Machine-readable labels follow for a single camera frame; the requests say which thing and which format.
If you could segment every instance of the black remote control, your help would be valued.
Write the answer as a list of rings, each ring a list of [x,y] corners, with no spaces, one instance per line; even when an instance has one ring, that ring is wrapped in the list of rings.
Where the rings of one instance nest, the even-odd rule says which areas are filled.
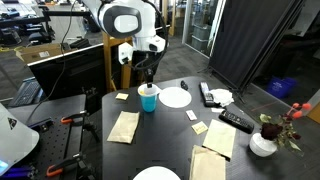
[[[229,111],[222,111],[222,113],[219,115],[219,118],[248,134],[251,134],[254,129],[254,124],[252,122],[240,118],[239,116],[232,114]]]
[[[182,89],[188,91],[188,85],[186,84],[186,82],[181,81],[180,86],[181,86]]]
[[[200,91],[203,98],[203,103],[206,107],[216,106],[213,101],[213,95],[209,92],[209,87],[206,82],[200,82]]]

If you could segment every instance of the computer screen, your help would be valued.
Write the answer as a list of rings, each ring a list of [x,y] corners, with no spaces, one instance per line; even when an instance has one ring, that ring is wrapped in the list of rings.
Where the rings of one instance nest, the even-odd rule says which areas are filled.
[[[28,64],[30,70],[48,96],[62,72],[49,100],[93,93],[102,97],[106,93],[103,44],[90,46]]]

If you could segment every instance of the box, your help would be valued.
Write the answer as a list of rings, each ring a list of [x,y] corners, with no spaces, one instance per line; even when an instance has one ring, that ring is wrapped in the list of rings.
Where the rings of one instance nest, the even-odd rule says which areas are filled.
[[[208,40],[201,40],[195,36],[192,36],[191,46],[194,47],[196,50],[204,53],[207,51]]]
[[[176,8],[176,17],[184,17],[186,8]]]
[[[286,97],[296,86],[297,81],[292,78],[279,79],[272,77],[268,84],[267,92],[277,98]]]
[[[19,57],[26,64],[46,59],[52,56],[57,56],[60,54],[61,45],[58,43],[30,46],[22,48],[21,50],[16,52],[16,56]]]
[[[317,123],[320,123],[320,103],[318,103],[308,114],[307,116],[316,121]]]
[[[194,25],[193,35],[201,40],[208,40],[210,36],[211,26],[209,25]]]

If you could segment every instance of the white plate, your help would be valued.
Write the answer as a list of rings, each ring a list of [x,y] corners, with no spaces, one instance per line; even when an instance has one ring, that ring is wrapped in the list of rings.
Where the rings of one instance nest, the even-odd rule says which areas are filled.
[[[182,108],[190,104],[191,95],[180,87],[168,87],[163,89],[159,95],[160,101],[171,108]]]
[[[133,180],[180,180],[170,169],[154,166],[141,171]]]

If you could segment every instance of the plastic cup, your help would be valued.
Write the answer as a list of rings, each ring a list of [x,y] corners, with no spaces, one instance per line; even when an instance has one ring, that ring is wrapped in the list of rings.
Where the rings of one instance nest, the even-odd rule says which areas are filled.
[[[142,84],[138,88],[138,93],[141,99],[141,105],[144,111],[152,112],[157,106],[157,95],[160,89],[158,86],[152,84],[151,88],[147,87],[147,84]]]

